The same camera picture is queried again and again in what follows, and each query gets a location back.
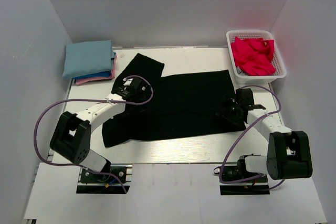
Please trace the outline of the black t-shirt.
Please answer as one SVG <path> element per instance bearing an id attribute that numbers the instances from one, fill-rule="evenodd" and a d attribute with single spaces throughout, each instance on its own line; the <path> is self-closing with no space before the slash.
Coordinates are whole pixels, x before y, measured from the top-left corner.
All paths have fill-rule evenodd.
<path id="1" fill-rule="evenodd" d="M 126 105 L 125 111 L 107 120 L 102 126 L 105 147 L 114 147 L 128 140 L 155 141 L 243 131 L 243 120 L 234 125 L 216 116 L 224 97 L 235 91 L 228 70 L 185 73 L 164 77 L 165 65 L 137 54 L 116 77 L 112 91 L 130 75 L 145 78 L 153 87 L 144 98 L 145 105 Z"/>

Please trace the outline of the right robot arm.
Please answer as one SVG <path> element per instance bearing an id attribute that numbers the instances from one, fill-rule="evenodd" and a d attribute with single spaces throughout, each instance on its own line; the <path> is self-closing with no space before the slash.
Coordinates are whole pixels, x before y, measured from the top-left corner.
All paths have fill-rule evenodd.
<path id="1" fill-rule="evenodd" d="M 273 180 L 310 178 L 313 173 L 308 135 L 303 131 L 294 131 L 284 126 L 261 104 L 254 103 L 250 86 L 236 90 L 233 98 L 224 97 L 216 115 L 235 126 L 248 124 L 233 143 L 230 152 L 243 136 L 256 129 L 268 141 L 266 155 L 243 155 L 237 162 L 235 174 L 239 179 L 231 179 L 225 175 L 224 168 L 229 158 L 225 156 L 219 168 L 219 180 L 223 184 L 243 183 L 263 176 Z"/>

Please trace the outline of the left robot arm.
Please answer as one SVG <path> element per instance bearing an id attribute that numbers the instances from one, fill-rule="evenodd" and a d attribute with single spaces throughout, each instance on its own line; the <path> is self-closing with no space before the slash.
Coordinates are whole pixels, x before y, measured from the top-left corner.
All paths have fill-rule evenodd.
<path id="1" fill-rule="evenodd" d="M 111 162 L 90 148 L 92 133 L 107 120 L 125 111 L 125 106 L 140 106 L 153 98 L 153 88 L 140 76 L 122 80 L 116 91 L 103 100 L 80 99 L 95 104 L 77 113 L 64 112 L 56 125 L 50 148 L 71 165 L 89 170 L 101 182 L 110 178 Z"/>

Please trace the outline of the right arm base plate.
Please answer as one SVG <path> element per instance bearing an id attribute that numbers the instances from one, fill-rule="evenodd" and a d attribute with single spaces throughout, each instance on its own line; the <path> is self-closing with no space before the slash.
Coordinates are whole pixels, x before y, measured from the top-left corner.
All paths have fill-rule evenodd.
<path id="1" fill-rule="evenodd" d="M 222 173 L 219 182 L 221 196 L 269 195 L 269 184 L 266 175 L 250 173 L 242 165 L 229 164 Z"/>

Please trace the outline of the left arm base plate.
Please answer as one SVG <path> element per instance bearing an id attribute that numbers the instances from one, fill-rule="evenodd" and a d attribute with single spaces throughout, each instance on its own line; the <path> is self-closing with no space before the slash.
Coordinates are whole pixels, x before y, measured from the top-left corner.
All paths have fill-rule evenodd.
<path id="1" fill-rule="evenodd" d="M 132 165 L 112 164 L 110 173 L 120 179 L 128 192 L 131 186 Z M 122 185 L 113 176 L 97 175 L 85 169 L 80 170 L 77 183 L 77 194 L 99 194 L 99 195 L 123 195 L 125 191 Z"/>

